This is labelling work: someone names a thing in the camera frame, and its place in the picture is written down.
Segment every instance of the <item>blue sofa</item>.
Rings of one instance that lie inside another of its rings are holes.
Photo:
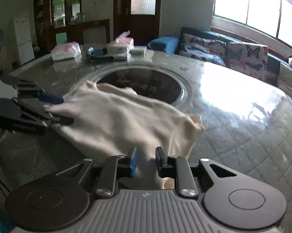
[[[241,42],[238,39],[222,35],[216,32],[212,31],[199,31],[197,29],[192,29],[188,27],[182,27],[180,38],[177,37],[161,37],[156,40],[153,40],[147,44],[148,49],[152,50],[160,50],[165,51],[167,53],[174,53],[179,54],[179,46],[180,46],[180,39],[182,39],[183,34],[191,34],[194,36],[198,36],[201,38],[207,38],[207,39],[217,39],[221,40],[223,42],[229,43],[231,41],[233,42]],[[280,71],[280,63],[284,63],[285,65],[289,66],[289,64],[282,59],[268,53],[268,63],[267,63],[267,83],[271,84],[273,86],[277,86],[277,77]]]

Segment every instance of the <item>ribbed gray panel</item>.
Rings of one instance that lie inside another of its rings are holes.
[[[194,200],[177,197],[172,190],[121,190],[98,200],[82,219],[57,233],[228,233],[214,223]],[[267,233],[280,233],[276,228]],[[28,233],[15,228],[12,233]]]

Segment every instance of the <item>sofa armrest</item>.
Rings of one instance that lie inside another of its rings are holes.
[[[151,40],[147,44],[147,48],[150,50],[164,51],[166,53],[174,54],[179,43],[178,37],[163,36]]]

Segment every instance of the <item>window sill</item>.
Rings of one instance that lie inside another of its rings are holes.
[[[259,32],[250,27],[246,27],[242,24],[230,21],[228,19],[213,16],[211,27],[231,32],[238,36],[241,37],[243,36],[245,38],[252,39],[254,40],[254,42],[267,45],[270,50],[280,54],[281,56],[284,56],[285,60],[288,60],[288,57],[292,55],[292,49],[286,46],[285,44],[282,44],[281,42],[277,41],[274,38],[269,37],[266,34],[263,34],[262,32]]]

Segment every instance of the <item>refrigerator door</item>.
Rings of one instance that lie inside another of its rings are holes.
[[[31,40],[18,45],[18,49],[21,65],[35,58]]]
[[[13,20],[13,24],[17,45],[31,40],[28,15],[24,15],[18,19]]]

